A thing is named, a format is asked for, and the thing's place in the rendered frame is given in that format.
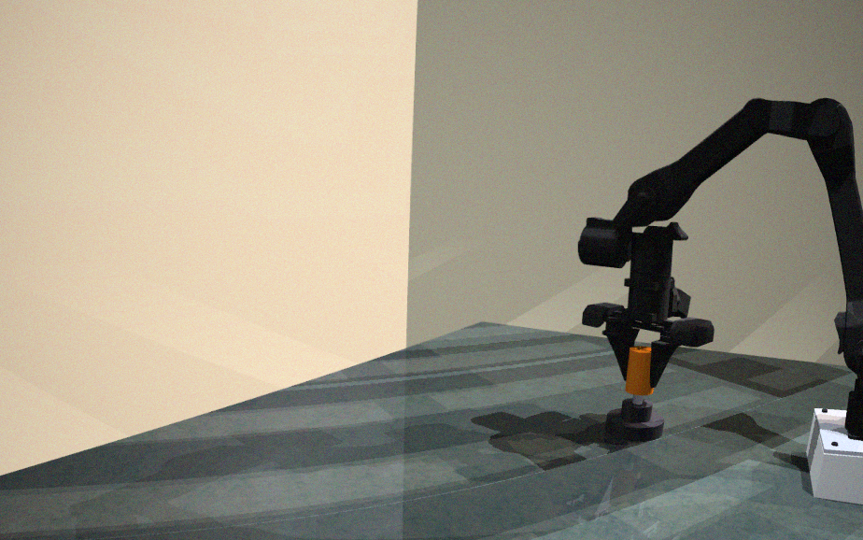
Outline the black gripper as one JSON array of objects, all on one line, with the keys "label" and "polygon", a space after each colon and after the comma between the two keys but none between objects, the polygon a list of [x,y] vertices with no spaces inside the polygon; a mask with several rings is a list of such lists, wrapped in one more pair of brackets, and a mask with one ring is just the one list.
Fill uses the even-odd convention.
[{"label": "black gripper", "polygon": [[630,287],[628,308],[600,303],[587,306],[583,312],[583,325],[600,328],[606,322],[601,334],[608,337],[624,381],[627,381],[630,347],[634,347],[640,329],[660,332],[660,340],[651,342],[651,388],[657,386],[670,357],[679,346],[697,348],[713,342],[714,326],[709,320],[668,320],[672,316],[670,289],[675,284],[671,277],[672,274],[630,271],[630,278],[624,279],[624,286]]}]

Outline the black round pedestal with silver shaft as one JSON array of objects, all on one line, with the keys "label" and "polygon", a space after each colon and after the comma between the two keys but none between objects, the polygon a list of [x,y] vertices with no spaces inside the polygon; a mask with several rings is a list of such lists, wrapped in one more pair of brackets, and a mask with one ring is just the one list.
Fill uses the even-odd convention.
[{"label": "black round pedestal with silver shaft", "polygon": [[648,442],[661,437],[664,418],[652,411],[653,404],[643,395],[622,401],[622,408],[608,412],[605,430],[611,436],[627,441]]}]

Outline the orange cylinder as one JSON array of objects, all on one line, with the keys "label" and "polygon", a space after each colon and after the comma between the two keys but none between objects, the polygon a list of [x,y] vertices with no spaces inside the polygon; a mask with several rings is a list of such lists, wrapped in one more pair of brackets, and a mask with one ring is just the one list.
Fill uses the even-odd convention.
[{"label": "orange cylinder", "polygon": [[626,392],[633,395],[649,395],[654,388],[650,387],[651,347],[630,347],[627,369]]}]

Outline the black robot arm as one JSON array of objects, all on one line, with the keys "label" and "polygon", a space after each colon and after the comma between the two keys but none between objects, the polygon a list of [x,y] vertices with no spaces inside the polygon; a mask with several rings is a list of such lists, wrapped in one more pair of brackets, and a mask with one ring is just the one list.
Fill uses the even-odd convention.
[{"label": "black robot arm", "polygon": [[[834,319],[846,365],[857,378],[849,391],[845,429],[863,441],[863,209],[856,182],[854,128],[843,104],[819,98],[810,104],[753,98],[680,160],[633,182],[612,220],[587,218],[578,253],[583,264],[666,275],[672,273],[673,240],[688,240],[671,219],[700,184],[764,134],[807,140],[825,180],[834,221],[846,311]],[[648,226],[648,227],[646,227]],[[632,227],[646,227],[635,233]]]}]

